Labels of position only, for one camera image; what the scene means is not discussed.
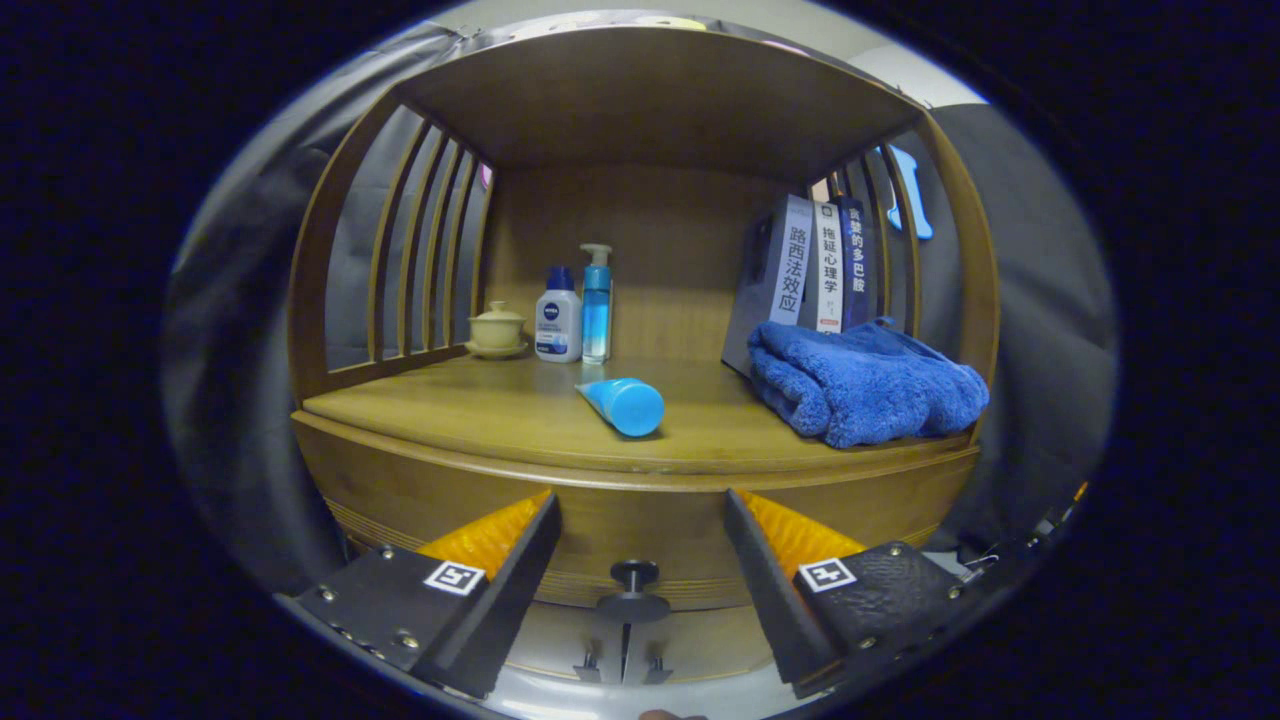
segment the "folded towel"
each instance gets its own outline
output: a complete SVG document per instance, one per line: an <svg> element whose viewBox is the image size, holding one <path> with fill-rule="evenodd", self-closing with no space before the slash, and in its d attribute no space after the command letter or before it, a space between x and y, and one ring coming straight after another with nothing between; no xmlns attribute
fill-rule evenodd
<svg viewBox="0 0 1280 720"><path fill-rule="evenodd" d="M991 400L973 368L876 322L838 334L765 322L748 348L764 402L832 447L959 432Z"/></svg>

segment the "gray book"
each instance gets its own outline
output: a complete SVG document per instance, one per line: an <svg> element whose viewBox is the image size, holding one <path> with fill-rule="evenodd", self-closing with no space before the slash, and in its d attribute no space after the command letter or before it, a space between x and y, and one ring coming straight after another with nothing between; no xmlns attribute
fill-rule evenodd
<svg viewBox="0 0 1280 720"><path fill-rule="evenodd" d="M765 320L794 325L800 319L812 236L813 201L795 195L780 200L773 213L748 233L721 354L721 360L739 373L751 372L746 340L756 325Z"/></svg>

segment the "wooden shelf top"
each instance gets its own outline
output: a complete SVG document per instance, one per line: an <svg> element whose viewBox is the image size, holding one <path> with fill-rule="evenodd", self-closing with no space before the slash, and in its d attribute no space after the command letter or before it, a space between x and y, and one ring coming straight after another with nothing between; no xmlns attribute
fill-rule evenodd
<svg viewBox="0 0 1280 720"><path fill-rule="evenodd" d="M809 183L923 109L826 60L718 32L513 40L403 81L499 169L637 163Z"/></svg>
<svg viewBox="0 0 1280 720"><path fill-rule="evenodd" d="M662 425L627 438L573 388L639 378L666 402ZM614 357L603 366L457 357L307 398L315 415L425 446L500 460L657 474L736 474L909 461L964 436L837 451L799 437L718 361Z"/></svg>

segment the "blue liquid bottle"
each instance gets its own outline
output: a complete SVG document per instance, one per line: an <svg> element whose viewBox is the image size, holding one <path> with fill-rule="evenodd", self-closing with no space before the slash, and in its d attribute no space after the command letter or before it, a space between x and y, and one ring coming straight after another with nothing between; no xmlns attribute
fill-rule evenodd
<svg viewBox="0 0 1280 720"><path fill-rule="evenodd" d="M582 277L582 363L599 365L609 357L613 275L609 273L608 245L579 246L591 254Z"/></svg>

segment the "cup lid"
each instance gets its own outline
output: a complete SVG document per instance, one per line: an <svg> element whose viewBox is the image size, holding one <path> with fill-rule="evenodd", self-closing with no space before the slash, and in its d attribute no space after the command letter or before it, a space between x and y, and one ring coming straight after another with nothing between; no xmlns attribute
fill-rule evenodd
<svg viewBox="0 0 1280 720"><path fill-rule="evenodd" d="M479 314L479 315L476 315L475 318L471 318L471 319L472 320L520 320L521 323L525 322L525 316L524 315L520 315L517 313L512 313L511 310L503 310L503 307L506 307L506 306L507 306L507 301L506 300L494 300L494 301L490 301L489 302L490 310L488 313L481 313L481 314Z"/></svg>

